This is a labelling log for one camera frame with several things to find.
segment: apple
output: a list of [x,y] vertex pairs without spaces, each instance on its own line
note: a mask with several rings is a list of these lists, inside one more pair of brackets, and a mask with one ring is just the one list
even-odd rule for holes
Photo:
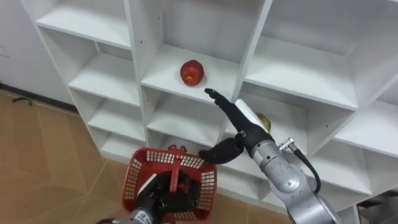
[[181,66],[180,75],[186,85],[195,86],[201,82],[205,71],[197,60],[190,60]]
[[257,114],[257,117],[262,122],[262,125],[267,129],[268,133],[271,131],[271,121],[265,117],[263,114]]

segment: gray metal arm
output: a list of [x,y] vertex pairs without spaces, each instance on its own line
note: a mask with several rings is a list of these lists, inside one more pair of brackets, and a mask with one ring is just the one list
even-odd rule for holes
[[290,139],[279,148],[266,140],[252,149],[251,157],[269,179],[271,190],[286,206],[290,219],[295,224],[341,224],[330,206],[313,193],[303,170],[282,157],[281,151],[295,147]]

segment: metal connector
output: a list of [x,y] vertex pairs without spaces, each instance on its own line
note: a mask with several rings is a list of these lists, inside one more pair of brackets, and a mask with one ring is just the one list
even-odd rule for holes
[[294,140],[292,138],[288,138],[282,143],[279,144],[278,148],[280,153],[286,154],[286,153],[293,153],[293,150],[291,150],[290,145],[294,145]]

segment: basket handle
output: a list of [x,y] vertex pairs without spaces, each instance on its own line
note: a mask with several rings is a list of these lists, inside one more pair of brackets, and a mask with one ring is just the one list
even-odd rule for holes
[[[182,154],[185,154],[187,152],[187,148],[185,146],[181,146],[180,149],[176,145],[171,145],[167,148],[170,151],[175,151],[177,153],[176,156],[181,156]],[[180,172],[180,163],[181,159],[180,158],[175,158],[174,163],[173,163],[173,170],[172,170],[172,178],[170,180],[170,192],[176,192],[177,191],[177,185],[178,185],[178,173]]]

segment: black cable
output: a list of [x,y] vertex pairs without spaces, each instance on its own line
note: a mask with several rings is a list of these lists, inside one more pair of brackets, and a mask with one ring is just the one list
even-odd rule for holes
[[321,179],[319,178],[318,172],[313,168],[310,161],[304,156],[304,154],[299,150],[296,149],[293,153],[310,169],[315,177],[315,181],[317,182],[317,187],[313,191],[315,194],[319,193],[321,190]]
[[116,219],[115,218],[105,218],[97,222],[97,224],[113,224]]

